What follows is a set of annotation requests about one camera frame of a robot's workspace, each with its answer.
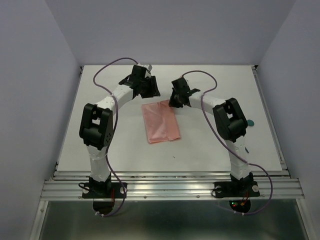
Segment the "pink satin napkin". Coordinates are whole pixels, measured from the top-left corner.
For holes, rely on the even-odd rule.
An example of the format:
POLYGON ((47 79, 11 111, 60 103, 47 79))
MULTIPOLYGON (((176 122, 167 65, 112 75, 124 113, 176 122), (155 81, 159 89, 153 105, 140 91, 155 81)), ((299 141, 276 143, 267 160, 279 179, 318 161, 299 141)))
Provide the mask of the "pink satin napkin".
POLYGON ((143 104, 141 110, 149 144, 181 138, 176 115, 169 106, 169 100, 143 104))

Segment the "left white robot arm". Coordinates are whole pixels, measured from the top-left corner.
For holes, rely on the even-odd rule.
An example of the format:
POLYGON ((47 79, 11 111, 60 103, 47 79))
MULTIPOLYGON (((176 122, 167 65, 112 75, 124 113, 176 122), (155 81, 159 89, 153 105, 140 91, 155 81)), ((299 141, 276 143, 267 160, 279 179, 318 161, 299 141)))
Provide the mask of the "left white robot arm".
POLYGON ((136 64, 114 91, 99 102, 87 103, 82 112, 79 136, 86 145, 90 160, 88 182, 80 183, 84 199, 106 199, 125 184, 112 183, 112 172, 107 163, 108 150, 115 133, 119 109, 135 97, 160 96, 156 77, 150 64, 136 64))

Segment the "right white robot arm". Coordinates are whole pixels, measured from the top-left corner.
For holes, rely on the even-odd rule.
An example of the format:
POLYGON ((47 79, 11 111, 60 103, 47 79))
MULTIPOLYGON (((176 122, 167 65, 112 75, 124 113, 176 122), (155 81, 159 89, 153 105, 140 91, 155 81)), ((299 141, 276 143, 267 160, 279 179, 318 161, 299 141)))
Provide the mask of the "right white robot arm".
POLYGON ((230 181, 214 182, 211 194, 216 198, 235 198, 250 192, 254 179, 251 168, 244 159, 247 153, 245 135, 248 123, 238 101, 233 97, 224 100, 205 95, 197 88, 190 89, 184 77, 173 80, 172 85, 169 106, 188 106, 211 114, 217 130, 215 135, 226 145, 230 160, 230 181))

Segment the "teal plastic spoon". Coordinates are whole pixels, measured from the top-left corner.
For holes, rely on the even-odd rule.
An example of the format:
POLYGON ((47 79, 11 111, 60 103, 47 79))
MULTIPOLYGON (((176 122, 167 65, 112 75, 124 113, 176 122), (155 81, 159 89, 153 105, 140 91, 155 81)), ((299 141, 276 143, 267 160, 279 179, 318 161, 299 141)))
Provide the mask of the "teal plastic spoon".
POLYGON ((255 125, 254 121, 251 120, 251 119, 248 119, 248 120, 247 120, 247 124, 248 124, 249 126, 251 126, 251 127, 253 127, 253 126, 255 125))

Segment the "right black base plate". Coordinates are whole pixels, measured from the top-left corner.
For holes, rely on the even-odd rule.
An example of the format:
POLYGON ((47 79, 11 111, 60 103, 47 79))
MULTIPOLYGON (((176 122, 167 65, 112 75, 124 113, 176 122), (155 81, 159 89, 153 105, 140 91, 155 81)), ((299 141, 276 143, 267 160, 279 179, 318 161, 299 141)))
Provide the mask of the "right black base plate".
POLYGON ((216 181, 211 195, 215 198, 242 198, 244 196, 259 197, 260 191, 256 181, 239 183, 236 181, 216 181))

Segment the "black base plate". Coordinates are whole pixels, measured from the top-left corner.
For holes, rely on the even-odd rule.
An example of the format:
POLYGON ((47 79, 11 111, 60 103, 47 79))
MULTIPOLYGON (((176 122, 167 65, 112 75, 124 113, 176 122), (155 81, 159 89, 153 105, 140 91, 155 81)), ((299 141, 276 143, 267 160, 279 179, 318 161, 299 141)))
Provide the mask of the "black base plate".
POLYGON ((256 181, 239 183, 236 181, 216 181, 211 195, 215 198, 242 198, 244 196, 259 197, 260 191, 256 181))
POLYGON ((83 199, 123 199, 127 197, 119 182, 111 182, 107 186, 93 187, 89 182, 80 182, 83 199))

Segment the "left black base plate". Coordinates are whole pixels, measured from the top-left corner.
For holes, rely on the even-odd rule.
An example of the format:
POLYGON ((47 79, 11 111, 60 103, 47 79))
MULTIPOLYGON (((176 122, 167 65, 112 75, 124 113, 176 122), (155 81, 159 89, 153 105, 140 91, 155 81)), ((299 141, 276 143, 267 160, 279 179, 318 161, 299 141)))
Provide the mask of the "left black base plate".
POLYGON ((119 182, 111 182, 107 186, 93 187, 89 182, 80 182, 83 199, 123 199, 127 197, 119 182))

